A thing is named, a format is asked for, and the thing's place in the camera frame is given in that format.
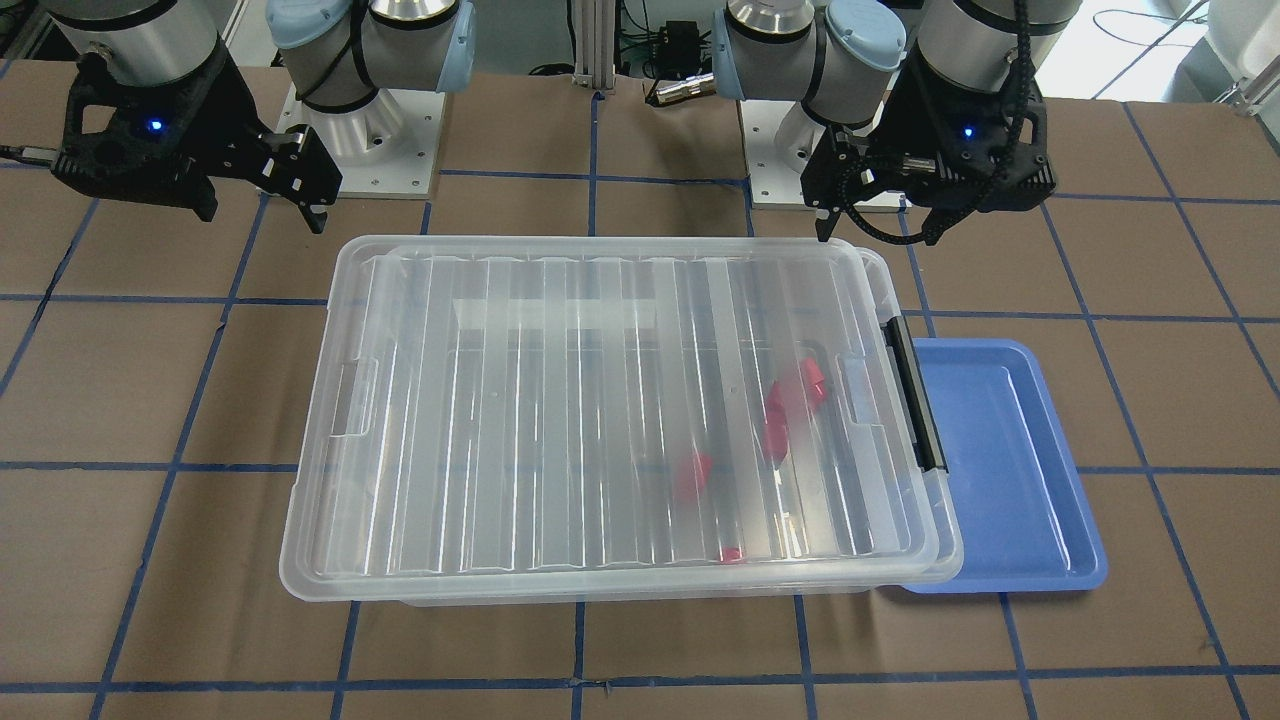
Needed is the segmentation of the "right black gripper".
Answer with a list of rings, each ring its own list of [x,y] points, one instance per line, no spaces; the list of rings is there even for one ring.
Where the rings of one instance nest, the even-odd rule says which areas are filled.
[[[77,61],[51,174],[96,199],[218,210],[214,177],[247,181],[292,202],[312,234],[326,227],[342,173],[306,124],[273,133],[225,46],[188,76],[150,88],[114,79],[106,60]]]

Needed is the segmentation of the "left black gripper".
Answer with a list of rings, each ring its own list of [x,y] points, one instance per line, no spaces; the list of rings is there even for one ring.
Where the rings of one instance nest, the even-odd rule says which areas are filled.
[[[996,91],[964,88],[924,60],[908,60],[879,123],[865,138],[845,126],[820,137],[803,174],[803,199],[815,208],[815,238],[829,242],[838,209],[881,192],[901,192],[929,213],[925,246],[951,227],[951,211],[1029,211],[1057,188],[1047,149],[1047,108],[1016,60]]]

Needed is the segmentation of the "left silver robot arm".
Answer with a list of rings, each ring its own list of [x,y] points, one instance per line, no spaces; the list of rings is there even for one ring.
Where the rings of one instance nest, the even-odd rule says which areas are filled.
[[[820,128],[800,173],[820,242],[847,218],[883,243],[933,246],[1057,188],[1036,73],[1079,3],[923,9],[914,31],[881,1],[728,1],[716,18],[718,94],[791,102]]]

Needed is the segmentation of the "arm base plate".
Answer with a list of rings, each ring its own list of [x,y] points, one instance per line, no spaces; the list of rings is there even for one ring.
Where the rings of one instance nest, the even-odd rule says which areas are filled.
[[[788,211],[808,209],[801,173],[823,127],[799,102],[791,101],[744,100],[739,104],[739,117],[753,205]]]
[[[276,129],[306,124],[339,167],[340,199],[425,200],[436,168],[447,94],[381,90],[346,114],[324,114],[285,94]]]

